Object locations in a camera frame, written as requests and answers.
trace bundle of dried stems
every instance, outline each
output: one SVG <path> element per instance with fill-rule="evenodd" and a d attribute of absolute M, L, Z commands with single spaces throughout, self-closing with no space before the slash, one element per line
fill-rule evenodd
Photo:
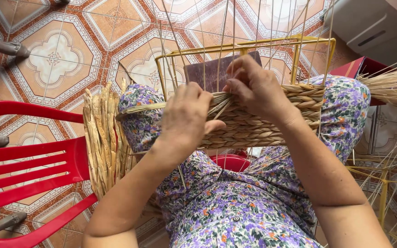
<path fill-rule="evenodd" d="M 99 200 L 137 163 L 122 126 L 116 121 L 119 96 L 111 91 L 111 85 L 108 82 L 97 95 L 91 95 L 89 90 L 85 90 L 84 95 L 83 118 L 91 189 Z M 148 201 L 143 214 L 162 215 L 154 196 Z"/>
<path fill-rule="evenodd" d="M 316 132 L 320 125 L 319 117 L 323 105 L 324 86 L 311 84 L 282 85 L 288 99 L 301 114 L 307 124 Z M 271 122 L 247 113 L 230 93 L 213 93 L 213 103 L 208 111 L 208 119 L 219 119 L 226 128 L 209 133 L 200 148 L 244 148 L 284 145 L 280 131 Z M 155 103 L 130 107 L 118 115 L 132 114 L 145 110 L 161 109 L 165 103 Z"/>
<path fill-rule="evenodd" d="M 397 104 L 397 67 L 378 76 L 367 73 L 356 79 L 367 85 L 372 97 Z"/>

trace woven texture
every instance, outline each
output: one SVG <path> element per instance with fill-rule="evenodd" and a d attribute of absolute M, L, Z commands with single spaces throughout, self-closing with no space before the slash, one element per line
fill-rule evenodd
<path fill-rule="evenodd" d="M 306 123 L 313 132 L 316 132 L 320 125 L 324 86 L 296 84 L 283 85 L 282 88 L 288 99 L 300 109 Z M 208 119 L 212 120 L 216 115 L 217 113 L 212 113 Z M 217 119 L 224 121 L 226 128 L 206 135 L 199 147 L 243 148 L 285 145 L 277 127 L 269 121 L 247 113 L 236 102 L 226 108 Z"/>

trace woman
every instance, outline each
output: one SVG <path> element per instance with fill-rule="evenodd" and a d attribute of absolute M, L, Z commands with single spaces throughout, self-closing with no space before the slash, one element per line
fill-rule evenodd
<path fill-rule="evenodd" d="M 225 127 L 222 121 L 206 121 L 212 95 L 194 82 L 181 86 L 163 118 L 162 110 L 155 110 L 128 115 L 123 122 L 133 151 L 148 152 L 99 202 L 83 246 L 137 247 L 133 226 L 156 191 L 171 247 L 321 247 L 311 232 L 316 217 L 330 247 L 391 247 L 344 166 L 362 134 L 367 87 L 327 77 L 318 138 L 272 71 L 250 56 L 233 61 L 227 73 L 232 66 L 235 74 L 224 90 L 275 124 L 287 146 L 267 148 L 242 173 L 222 170 L 195 151 L 205 134 Z M 119 109 L 162 101 L 155 90 L 131 85 Z"/>

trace white appliance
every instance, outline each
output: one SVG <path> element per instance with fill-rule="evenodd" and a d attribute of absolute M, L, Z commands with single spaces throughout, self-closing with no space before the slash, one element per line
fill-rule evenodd
<path fill-rule="evenodd" d="M 324 17 L 353 51 L 385 65 L 397 62 L 397 0 L 337 0 Z"/>

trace woman's left hand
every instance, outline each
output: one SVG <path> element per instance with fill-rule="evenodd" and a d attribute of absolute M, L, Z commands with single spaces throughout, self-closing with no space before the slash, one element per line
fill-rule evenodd
<path fill-rule="evenodd" d="M 223 121 L 206 121 L 212 98 L 195 82 L 179 86 L 163 110 L 162 133 L 151 149 L 177 166 L 196 150 L 205 134 L 225 128 Z"/>

